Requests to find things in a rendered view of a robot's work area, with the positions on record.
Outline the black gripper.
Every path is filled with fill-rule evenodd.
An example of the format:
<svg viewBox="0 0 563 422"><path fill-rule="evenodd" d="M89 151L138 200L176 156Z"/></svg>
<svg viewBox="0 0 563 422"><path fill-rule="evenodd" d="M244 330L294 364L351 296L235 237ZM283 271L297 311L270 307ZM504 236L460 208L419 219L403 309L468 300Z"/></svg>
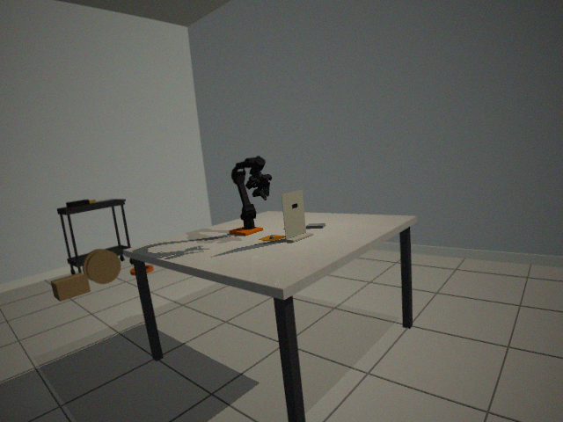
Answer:
<svg viewBox="0 0 563 422"><path fill-rule="evenodd" d="M256 182L255 187L258 188L254 189L252 196L253 197L261 196L264 200L267 200L267 196L269 196L269 186L270 186L270 182L268 182L268 180L271 180L272 176L270 174L264 175L261 173L256 173L253 176L257 178L259 182Z"/></svg>

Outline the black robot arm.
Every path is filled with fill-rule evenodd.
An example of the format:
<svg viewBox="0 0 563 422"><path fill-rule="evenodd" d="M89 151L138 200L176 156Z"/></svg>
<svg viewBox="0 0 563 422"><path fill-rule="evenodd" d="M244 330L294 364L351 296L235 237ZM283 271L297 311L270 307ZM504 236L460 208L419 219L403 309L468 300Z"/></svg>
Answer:
<svg viewBox="0 0 563 422"><path fill-rule="evenodd" d="M231 178L233 182L238 186L238 191L240 198L243 203L242 214L240 215L241 220L244 221L243 229L254 229L254 220L256 219L256 210L254 205L250 203L245 186L250 190L255 188L256 182L259 182L257 178L253 175L256 173L261 173L266 161L260 156L249 157L244 160L244 162L236 163L236 166L231 172ZM249 180L245 185L245 167L251 168ZM238 169L243 169L243 171L237 171Z"/></svg>

